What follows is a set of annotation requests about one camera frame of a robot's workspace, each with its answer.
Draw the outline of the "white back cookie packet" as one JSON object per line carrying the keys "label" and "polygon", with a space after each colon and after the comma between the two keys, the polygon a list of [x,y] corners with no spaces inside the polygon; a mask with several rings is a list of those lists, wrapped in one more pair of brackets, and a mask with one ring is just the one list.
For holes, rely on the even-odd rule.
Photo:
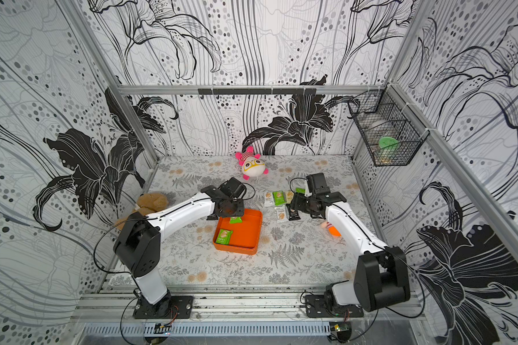
{"label": "white back cookie packet", "polygon": [[278,206],[275,208],[276,212],[276,221],[281,223],[288,221],[288,217],[286,215],[286,207],[285,206]]}

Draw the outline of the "white cookie packet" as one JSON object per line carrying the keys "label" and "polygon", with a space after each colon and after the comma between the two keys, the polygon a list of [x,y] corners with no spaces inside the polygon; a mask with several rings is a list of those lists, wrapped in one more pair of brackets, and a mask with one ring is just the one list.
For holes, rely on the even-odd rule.
{"label": "white cookie packet", "polygon": [[264,193],[264,206],[272,207],[275,206],[275,201],[272,192],[267,191]]}
{"label": "white cookie packet", "polygon": [[281,223],[288,221],[288,217],[286,215],[286,207],[285,206],[278,206],[275,208],[276,212],[276,221]]}

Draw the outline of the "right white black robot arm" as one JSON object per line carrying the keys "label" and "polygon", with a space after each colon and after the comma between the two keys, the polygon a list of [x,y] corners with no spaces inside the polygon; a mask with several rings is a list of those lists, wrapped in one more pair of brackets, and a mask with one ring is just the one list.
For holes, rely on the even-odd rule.
{"label": "right white black robot arm", "polygon": [[375,311],[410,299],[409,268],[404,252],[389,247],[367,229],[341,193],[309,196],[296,193],[291,208],[332,224],[356,255],[354,278],[327,286],[328,306],[359,306],[365,311]]}

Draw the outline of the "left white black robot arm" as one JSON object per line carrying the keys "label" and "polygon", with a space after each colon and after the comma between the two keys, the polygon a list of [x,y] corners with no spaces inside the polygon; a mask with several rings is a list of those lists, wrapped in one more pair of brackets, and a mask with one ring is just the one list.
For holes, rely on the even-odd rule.
{"label": "left white black robot arm", "polygon": [[113,250],[129,270],[143,303],[151,307],[170,303],[170,291],[158,268],[166,242],[200,219],[242,216],[246,192],[244,183],[231,178],[218,187],[204,187],[175,206],[146,216],[136,212],[127,218]]}

